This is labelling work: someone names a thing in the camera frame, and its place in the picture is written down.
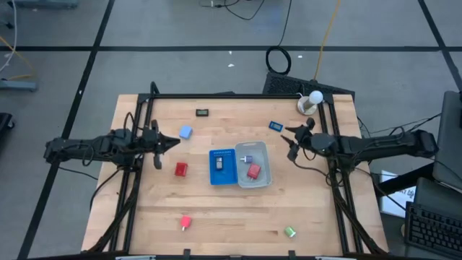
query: gray floor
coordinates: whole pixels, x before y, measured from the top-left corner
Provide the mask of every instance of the gray floor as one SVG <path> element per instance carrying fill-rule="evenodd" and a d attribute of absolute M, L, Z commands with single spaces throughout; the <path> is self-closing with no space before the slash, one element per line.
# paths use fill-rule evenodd
<path fill-rule="evenodd" d="M 19 10 L 20 46 L 91 46 L 106 0 L 81 0 L 75 10 Z M 334 0 L 294 0 L 283 45 L 321 44 Z M 426 1 L 447 46 L 461 46 L 460 1 Z M 246 15 L 259 1 L 233 9 Z M 267 0 L 256 18 L 242 21 L 197 1 L 116 0 L 102 46 L 262 46 L 279 42 L 288 1 Z M 0 27 L 12 42 L 12 31 Z M 329 46 L 436 46 L 417 1 L 343 1 Z M 0 64 L 4 62 L 0 53 Z M 0 154 L 0 259 L 13 259 L 43 187 L 49 165 L 46 141 L 61 134 L 87 63 L 88 52 L 23 52 L 38 70 L 39 90 L 0 92 L 0 111 L 17 127 Z M 311 79 L 318 52 L 293 51 L 290 76 Z M 99 52 L 71 132 L 90 138 L 110 127 L 120 94 L 147 92 L 154 80 L 163 93 L 260 93 L 266 77 L 264 51 Z M 462 68 L 462 53 L 451 53 Z M 275 69 L 284 59 L 271 55 Z M 27 73 L 14 58 L 1 77 Z M 326 52 L 318 81 L 354 90 L 358 115 L 372 130 L 440 112 L 443 93 L 456 85 L 441 52 Z M 437 134 L 438 120 L 423 127 Z M 372 169 L 405 173 L 427 163 L 411 157 L 378 160 Z M 79 162 L 64 167 L 82 170 Z M 95 163 L 85 172 L 97 176 Z M 80 250 L 95 181 L 59 172 L 30 256 Z"/>

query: light blue cube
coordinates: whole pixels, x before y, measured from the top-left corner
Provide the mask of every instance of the light blue cube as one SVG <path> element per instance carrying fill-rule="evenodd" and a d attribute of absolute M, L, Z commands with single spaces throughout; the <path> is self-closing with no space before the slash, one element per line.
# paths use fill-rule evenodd
<path fill-rule="evenodd" d="M 190 126 L 182 126 L 180 129 L 181 138 L 189 139 L 192 133 L 193 133 L 193 129 Z"/>

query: red object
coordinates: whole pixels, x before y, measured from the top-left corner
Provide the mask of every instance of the red object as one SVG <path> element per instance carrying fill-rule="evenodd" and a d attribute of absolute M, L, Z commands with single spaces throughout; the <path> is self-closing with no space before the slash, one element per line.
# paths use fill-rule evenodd
<path fill-rule="evenodd" d="M 188 163 L 177 162 L 176 169 L 175 169 L 175 175 L 183 176 L 183 177 L 186 176 L 186 169 L 188 169 Z"/>
<path fill-rule="evenodd" d="M 180 225 L 183 229 L 183 231 L 186 229 L 186 228 L 189 228 L 189 225 L 191 224 L 191 217 L 189 216 L 183 216 L 181 218 L 181 221 L 180 221 Z"/>
<path fill-rule="evenodd" d="M 252 163 L 250 168 L 248 169 L 247 176 L 251 177 L 252 179 L 258 178 L 258 174 L 260 174 L 261 167 Z"/>

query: wooden tabletop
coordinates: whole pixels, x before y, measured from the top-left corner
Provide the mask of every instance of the wooden tabletop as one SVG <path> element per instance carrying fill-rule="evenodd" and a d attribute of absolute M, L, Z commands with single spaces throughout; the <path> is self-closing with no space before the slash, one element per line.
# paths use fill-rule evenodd
<path fill-rule="evenodd" d="M 122 127 L 129 111 L 134 113 L 136 97 L 119 96 L 112 129 Z M 341 134 L 359 137 L 352 97 L 336 95 L 334 100 Z M 155 100 L 152 119 L 158 120 L 163 134 L 178 137 L 183 125 L 192 126 L 193 133 L 161 157 L 162 170 L 154 168 L 152 155 L 145 156 L 130 254 L 183 254 L 183 249 L 189 248 L 193 255 L 286 256 L 288 250 L 295 250 L 298 256 L 341 255 L 334 201 L 325 177 L 296 168 L 287 159 L 288 144 L 280 133 L 268 128 L 270 121 L 284 126 L 305 123 L 307 116 L 299 114 L 295 106 L 293 99 Z M 197 108 L 208 108 L 209 117 L 196 117 Z M 313 132 L 321 132 L 318 112 L 313 118 Z M 287 130 L 282 134 L 294 136 Z M 272 184 L 255 189 L 210 185 L 209 150 L 234 148 L 239 142 L 250 141 L 266 143 Z M 186 177 L 174 175 L 176 162 L 188 163 Z M 321 156 L 307 161 L 300 152 L 297 163 L 328 172 Z M 360 167 L 369 170 L 367 163 Z M 115 168 L 112 163 L 103 163 L 98 185 Z M 387 251 L 371 178 L 358 170 L 350 178 L 358 220 Z M 93 246 L 113 220 L 121 179 L 122 174 L 117 175 L 95 197 L 82 249 Z M 192 217 L 184 232 L 180 226 L 183 215 Z M 349 248 L 354 251 L 347 218 L 345 223 Z M 297 231 L 294 238 L 284 234 L 287 226 Z M 119 248 L 124 234 L 125 223 L 121 225 Z"/>

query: white ball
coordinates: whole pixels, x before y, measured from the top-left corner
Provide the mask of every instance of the white ball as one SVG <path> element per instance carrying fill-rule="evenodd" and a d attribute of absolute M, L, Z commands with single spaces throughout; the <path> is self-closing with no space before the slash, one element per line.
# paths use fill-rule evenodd
<path fill-rule="evenodd" d="M 320 91 L 315 90 L 315 91 L 311 92 L 311 94 L 310 94 L 310 103 L 317 105 L 317 104 L 323 102 L 323 98 L 324 98 L 323 93 L 321 93 Z"/>

